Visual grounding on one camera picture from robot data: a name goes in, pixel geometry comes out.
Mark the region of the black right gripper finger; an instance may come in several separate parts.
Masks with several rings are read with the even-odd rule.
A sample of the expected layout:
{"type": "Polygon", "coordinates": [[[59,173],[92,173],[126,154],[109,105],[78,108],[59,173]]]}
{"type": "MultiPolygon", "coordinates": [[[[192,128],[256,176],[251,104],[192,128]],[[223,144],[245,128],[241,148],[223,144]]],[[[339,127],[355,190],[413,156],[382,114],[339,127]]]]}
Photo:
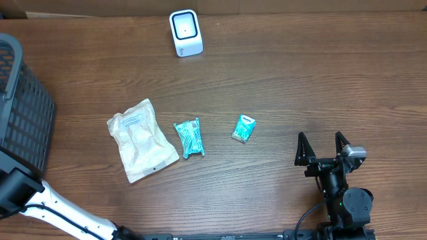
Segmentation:
{"type": "Polygon", "coordinates": [[[344,135],[338,131],[335,134],[335,142],[336,142],[336,155],[339,156],[347,156],[348,146],[350,142],[344,137],[344,135]]]}
{"type": "Polygon", "coordinates": [[[298,146],[294,161],[295,166],[307,166],[314,162],[316,154],[314,153],[307,137],[303,132],[298,134],[298,146]]]}

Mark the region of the teal tissue pack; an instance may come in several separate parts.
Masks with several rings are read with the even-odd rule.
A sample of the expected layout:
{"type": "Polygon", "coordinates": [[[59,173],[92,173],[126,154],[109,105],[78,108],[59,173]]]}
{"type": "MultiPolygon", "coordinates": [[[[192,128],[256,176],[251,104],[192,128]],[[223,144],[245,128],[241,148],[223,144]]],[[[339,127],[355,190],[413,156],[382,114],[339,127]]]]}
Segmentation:
{"type": "Polygon", "coordinates": [[[246,143],[255,126],[256,120],[254,118],[241,114],[232,133],[232,138],[246,143]]]}

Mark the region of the teal crinkled snack packet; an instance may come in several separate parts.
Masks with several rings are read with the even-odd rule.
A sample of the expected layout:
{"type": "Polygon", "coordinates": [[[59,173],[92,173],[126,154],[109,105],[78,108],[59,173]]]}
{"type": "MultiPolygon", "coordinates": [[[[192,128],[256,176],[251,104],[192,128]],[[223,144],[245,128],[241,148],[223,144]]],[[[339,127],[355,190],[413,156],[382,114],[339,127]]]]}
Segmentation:
{"type": "Polygon", "coordinates": [[[198,117],[192,121],[185,121],[180,124],[174,123],[173,126],[181,140],[184,159],[196,153],[201,153],[202,156],[205,155],[198,117]]]}

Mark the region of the clear white plastic pouch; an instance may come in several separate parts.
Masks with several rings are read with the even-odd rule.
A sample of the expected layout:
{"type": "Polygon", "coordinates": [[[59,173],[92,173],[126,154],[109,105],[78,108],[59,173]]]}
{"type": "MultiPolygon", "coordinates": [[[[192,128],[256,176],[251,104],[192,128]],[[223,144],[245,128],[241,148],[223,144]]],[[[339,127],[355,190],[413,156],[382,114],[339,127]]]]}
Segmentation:
{"type": "Polygon", "coordinates": [[[166,139],[149,99],[107,121],[109,134],[118,145],[125,174],[135,183],[179,160],[175,147],[166,139]]]}

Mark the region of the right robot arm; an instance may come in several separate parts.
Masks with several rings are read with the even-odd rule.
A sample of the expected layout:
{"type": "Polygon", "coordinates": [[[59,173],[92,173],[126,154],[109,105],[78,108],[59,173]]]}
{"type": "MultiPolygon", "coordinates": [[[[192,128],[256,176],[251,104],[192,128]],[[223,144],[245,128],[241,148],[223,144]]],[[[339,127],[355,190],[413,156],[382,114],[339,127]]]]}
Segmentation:
{"type": "Polygon", "coordinates": [[[336,156],[318,158],[304,133],[298,134],[294,165],[305,166],[304,175],[313,177],[323,200],[307,210],[294,229],[297,239],[302,221],[313,211],[325,205],[328,222],[319,223],[308,239],[375,239],[373,230],[367,230],[373,206],[373,194],[365,188],[350,188],[346,175],[358,169],[366,160],[362,146],[351,144],[341,132],[335,134],[336,156]]]}

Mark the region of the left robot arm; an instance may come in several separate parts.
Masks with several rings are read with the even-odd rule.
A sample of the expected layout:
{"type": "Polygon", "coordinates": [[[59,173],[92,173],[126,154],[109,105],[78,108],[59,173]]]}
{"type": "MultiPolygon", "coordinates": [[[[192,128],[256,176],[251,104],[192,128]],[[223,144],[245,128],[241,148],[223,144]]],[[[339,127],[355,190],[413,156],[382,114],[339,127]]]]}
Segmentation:
{"type": "Polygon", "coordinates": [[[62,197],[42,178],[40,170],[2,147],[1,218],[16,214],[42,220],[78,239],[142,238],[62,197]]]}

